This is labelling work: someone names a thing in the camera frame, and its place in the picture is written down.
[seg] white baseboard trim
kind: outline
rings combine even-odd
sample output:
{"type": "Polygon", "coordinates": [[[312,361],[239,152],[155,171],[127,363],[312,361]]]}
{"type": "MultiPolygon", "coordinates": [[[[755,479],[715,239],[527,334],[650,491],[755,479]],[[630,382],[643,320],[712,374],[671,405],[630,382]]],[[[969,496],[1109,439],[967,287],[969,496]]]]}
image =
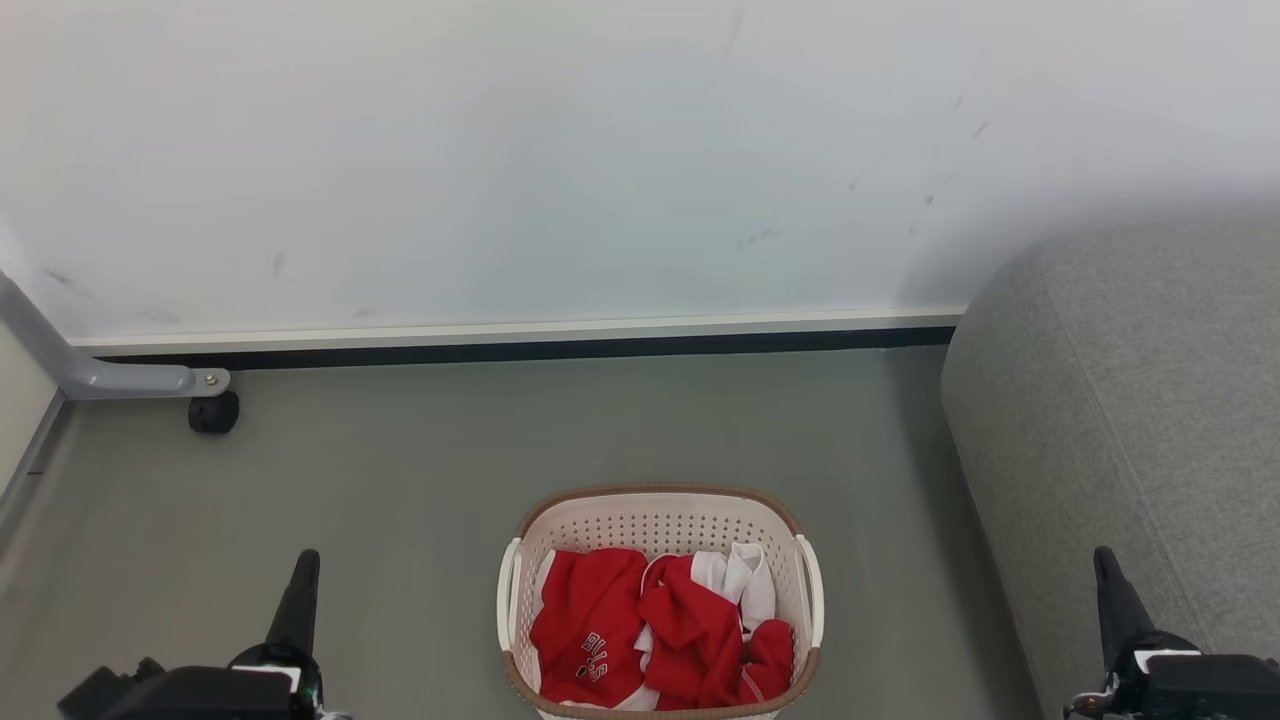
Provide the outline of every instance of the white baseboard trim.
{"type": "Polygon", "coordinates": [[[419,347],[503,342],[566,342],[580,340],[937,328],[955,327],[960,322],[961,314],[964,314],[964,307],[906,307],[492,325],[81,337],[69,338],[69,341],[72,345],[96,356],[264,352],[280,350],[419,347]]]}

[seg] sofa seam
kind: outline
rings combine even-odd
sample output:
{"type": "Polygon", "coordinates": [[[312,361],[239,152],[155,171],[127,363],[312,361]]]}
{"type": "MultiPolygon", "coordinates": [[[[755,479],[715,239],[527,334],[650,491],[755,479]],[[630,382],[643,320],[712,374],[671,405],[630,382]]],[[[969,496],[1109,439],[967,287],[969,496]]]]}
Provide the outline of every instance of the sofa seam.
{"type": "Polygon", "coordinates": [[[1123,478],[1121,479],[1123,487],[1132,498],[1137,500],[1137,506],[1140,514],[1142,530],[1147,536],[1147,538],[1152,542],[1152,544],[1155,544],[1156,555],[1160,559],[1161,565],[1165,566],[1165,570],[1172,578],[1174,587],[1178,591],[1179,602],[1181,602],[1190,611],[1189,616],[1192,623],[1196,625],[1194,629],[1198,632],[1199,637],[1204,643],[1204,647],[1202,650],[1206,652],[1211,652],[1213,642],[1212,638],[1210,637],[1207,626],[1204,625],[1204,619],[1201,616],[1199,609],[1196,607],[1196,603],[1190,601],[1190,597],[1187,592],[1187,583],[1183,579],[1183,574],[1179,571],[1178,566],[1172,562],[1172,560],[1169,556],[1169,548],[1165,544],[1165,538],[1156,528],[1156,524],[1152,519],[1151,506],[1147,502],[1147,496],[1146,493],[1142,492],[1140,487],[1138,486],[1137,471],[1133,468],[1133,461],[1129,459],[1129,451],[1125,448],[1125,445],[1120,441],[1120,436],[1115,429],[1115,424],[1111,420],[1111,415],[1107,414],[1107,410],[1103,406],[1101,397],[1098,396],[1098,389],[1093,383],[1093,378],[1089,375],[1088,370],[1085,370],[1084,363],[1080,360],[1080,354],[1079,350],[1076,348],[1075,338],[1071,337],[1071,333],[1066,328],[1066,323],[1062,322],[1062,315],[1059,311],[1057,302],[1055,302],[1053,300],[1053,291],[1050,290],[1050,283],[1048,278],[1046,277],[1047,273],[1044,269],[1044,264],[1037,261],[1034,263],[1034,265],[1036,265],[1036,277],[1039,279],[1041,290],[1044,293],[1044,302],[1048,306],[1053,324],[1056,325],[1059,333],[1062,336],[1070,355],[1071,364],[1075,365],[1075,369],[1079,373],[1080,378],[1084,379],[1084,386],[1089,391],[1089,400],[1092,401],[1094,410],[1097,410],[1098,415],[1102,418],[1106,433],[1111,438],[1111,442],[1116,448],[1116,452],[1120,459],[1120,470],[1121,470],[1120,474],[1123,478]]]}

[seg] whiteboard stand leg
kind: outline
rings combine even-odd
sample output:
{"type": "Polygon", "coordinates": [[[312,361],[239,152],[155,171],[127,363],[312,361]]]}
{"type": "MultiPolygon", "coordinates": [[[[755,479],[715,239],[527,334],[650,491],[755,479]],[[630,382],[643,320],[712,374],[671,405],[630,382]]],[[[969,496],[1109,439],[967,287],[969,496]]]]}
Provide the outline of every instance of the whiteboard stand leg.
{"type": "Polygon", "coordinates": [[[4,273],[0,273],[0,322],[9,325],[68,400],[191,397],[196,398],[188,414],[191,427],[207,433],[230,430],[239,415],[239,398],[228,392],[232,375],[227,370],[125,365],[90,357],[72,347],[4,273]],[[202,418],[200,423],[195,420],[197,415],[202,418]]]}

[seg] black baseboard strip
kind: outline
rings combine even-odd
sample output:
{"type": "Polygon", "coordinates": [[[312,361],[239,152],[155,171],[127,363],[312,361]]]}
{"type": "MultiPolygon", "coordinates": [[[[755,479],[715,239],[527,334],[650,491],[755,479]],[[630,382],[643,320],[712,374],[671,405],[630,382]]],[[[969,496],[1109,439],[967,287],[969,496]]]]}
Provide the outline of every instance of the black baseboard strip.
{"type": "Polygon", "coordinates": [[[509,363],[570,357],[636,357],[646,355],[732,355],[739,352],[800,352],[858,347],[946,345],[955,328],[899,328],[883,331],[826,331],[699,337],[575,340],[416,347],[352,347],[334,350],[269,350],[191,355],[104,357],[111,363],[227,368],[228,370],[284,370],[430,363],[509,363]]]}

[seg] gray metal leg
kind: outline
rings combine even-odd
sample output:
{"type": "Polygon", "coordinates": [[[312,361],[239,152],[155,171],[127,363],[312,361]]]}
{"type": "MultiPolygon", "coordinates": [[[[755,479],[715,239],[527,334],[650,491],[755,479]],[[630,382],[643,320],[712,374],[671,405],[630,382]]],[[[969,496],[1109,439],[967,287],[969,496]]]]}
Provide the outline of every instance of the gray metal leg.
{"type": "Polygon", "coordinates": [[[211,397],[230,387],[230,373],[223,369],[123,365],[90,357],[63,340],[4,273],[0,273],[0,322],[9,325],[68,400],[211,397]]]}

